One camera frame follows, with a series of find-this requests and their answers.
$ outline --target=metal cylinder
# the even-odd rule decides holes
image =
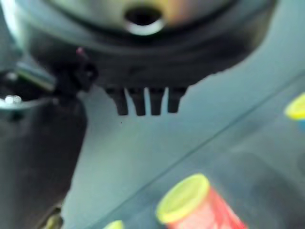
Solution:
[[[96,26],[151,35],[192,23],[232,0],[50,0],[65,12]]]

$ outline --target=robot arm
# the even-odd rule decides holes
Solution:
[[[128,114],[128,92],[137,115],[146,115],[148,88],[151,113],[160,115],[168,88],[168,112],[176,113],[191,85],[261,44],[276,6],[275,0],[77,1],[2,1],[17,44],[48,74],[24,62],[0,73],[0,228],[61,224],[59,205],[87,125],[79,91],[94,83],[104,88],[119,115]]]

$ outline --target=red can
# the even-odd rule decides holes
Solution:
[[[160,202],[157,217],[168,229],[246,229],[202,174],[176,185]]]

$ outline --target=yellow lid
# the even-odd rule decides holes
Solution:
[[[122,221],[115,221],[107,225],[104,229],[124,229],[124,224]]]
[[[293,120],[305,119],[305,93],[301,94],[287,107],[285,114]]]
[[[157,208],[157,217],[163,224],[176,222],[195,210],[210,189],[208,179],[202,174],[193,175],[171,189]]]

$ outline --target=circular hole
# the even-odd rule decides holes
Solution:
[[[125,19],[138,26],[148,26],[159,19],[162,14],[159,10],[151,7],[135,7],[128,10],[125,14]]]

